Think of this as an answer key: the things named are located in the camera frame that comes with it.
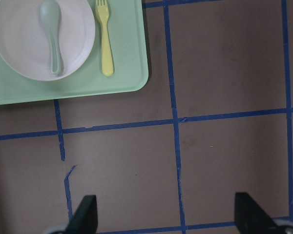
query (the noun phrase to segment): green tray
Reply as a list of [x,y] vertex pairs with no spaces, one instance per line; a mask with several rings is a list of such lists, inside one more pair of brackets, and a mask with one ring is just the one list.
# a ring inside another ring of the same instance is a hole
[[[88,0],[94,9],[95,0]],[[141,89],[148,79],[146,39],[140,0],[109,0],[108,22],[115,72],[101,72],[101,35],[96,22],[94,47],[87,61],[68,77],[35,81],[14,72],[0,56],[0,105],[122,93]]]

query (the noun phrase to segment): fork handle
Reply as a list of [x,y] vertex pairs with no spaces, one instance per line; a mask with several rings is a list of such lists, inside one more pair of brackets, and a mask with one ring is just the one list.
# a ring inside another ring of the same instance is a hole
[[102,72],[110,77],[114,73],[111,46],[108,38],[107,24],[101,26],[102,31]]

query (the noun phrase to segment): metal screw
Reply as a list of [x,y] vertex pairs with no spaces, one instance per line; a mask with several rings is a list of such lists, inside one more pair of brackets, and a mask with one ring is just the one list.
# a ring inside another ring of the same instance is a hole
[[285,233],[286,234],[293,234],[293,228],[286,228]]

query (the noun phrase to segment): black object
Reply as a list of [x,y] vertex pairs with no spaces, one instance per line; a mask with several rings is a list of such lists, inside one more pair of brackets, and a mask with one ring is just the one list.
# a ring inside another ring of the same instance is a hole
[[240,234],[293,234],[293,226],[278,226],[248,193],[236,193],[234,222]]
[[87,195],[82,199],[73,219],[64,232],[52,234],[95,234],[98,228],[97,199],[95,195]]

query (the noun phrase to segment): blue tape grid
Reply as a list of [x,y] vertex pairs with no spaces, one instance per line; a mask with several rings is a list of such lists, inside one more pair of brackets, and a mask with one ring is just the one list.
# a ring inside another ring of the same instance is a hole
[[[223,222],[223,223],[210,223],[210,224],[199,224],[186,226],[185,214],[182,204],[182,191],[181,191],[181,155],[180,155],[180,140],[179,140],[179,124],[189,121],[207,121],[215,119],[227,119],[227,118],[239,118],[239,117],[251,117],[251,116],[262,116],[262,115],[274,115],[274,114],[286,114],[287,115],[287,138],[288,138],[288,175],[289,175],[289,216],[282,217],[293,221],[293,142],[292,142],[292,113],[293,108],[291,106],[291,81],[290,81],[290,61],[289,61],[289,42],[288,42],[288,22],[287,22],[287,2],[286,0],[281,0],[282,6],[282,24],[283,24],[283,41],[284,41],[284,66],[285,66],[285,86],[286,86],[286,108],[273,109],[273,110],[261,110],[252,112],[240,112],[240,113],[229,113],[229,114],[219,114],[219,115],[208,115],[208,116],[197,116],[197,117],[178,117],[175,87],[174,87],[174,74],[173,74],[173,64],[172,64],[172,51],[171,51],[171,40],[170,40],[170,21],[169,21],[169,6],[178,4],[188,4],[203,1],[214,1],[214,0],[163,0],[151,3],[144,3],[144,8],[152,7],[163,7],[164,9],[164,20],[165,20],[165,35],[166,35],[166,46],[167,46],[167,64],[168,64],[168,75],[169,75],[169,87],[170,87],[170,97],[171,97],[171,107],[173,113],[173,119],[147,121],[147,122],[135,122],[135,123],[125,123],[125,124],[115,124],[115,125],[104,125],[104,126],[94,126],[92,128],[72,128],[63,129],[59,101],[54,100],[57,131],[43,131],[43,132],[33,132],[33,133],[20,133],[20,134],[10,134],[0,136],[0,140],[17,139],[17,138],[27,138],[27,137],[44,137],[44,136],[58,136],[61,160],[65,160],[65,150],[64,150],[64,134],[72,134],[79,132],[89,132],[89,131],[103,131],[110,129],[122,129],[122,128],[133,128],[133,127],[143,127],[143,126],[154,126],[163,124],[173,124],[174,136],[175,136],[175,152],[176,152],[176,167],[177,167],[177,179],[178,179],[178,195],[179,195],[179,208],[180,208],[180,227],[164,227],[164,228],[153,228],[153,229],[141,229],[141,230],[129,230],[120,232],[109,232],[102,234],[145,234],[145,233],[156,233],[156,232],[172,232],[172,231],[182,231],[183,234],[186,230],[193,229],[204,229],[204,228],[216,228],[216,227],[228,227],[234,226],[233,222]],[[69,190],[69,176],[76,166],[72,167],[70,172],[64,179],[65,193],[67,199],[67,208],[69,219],[72,218],[72,203]]]

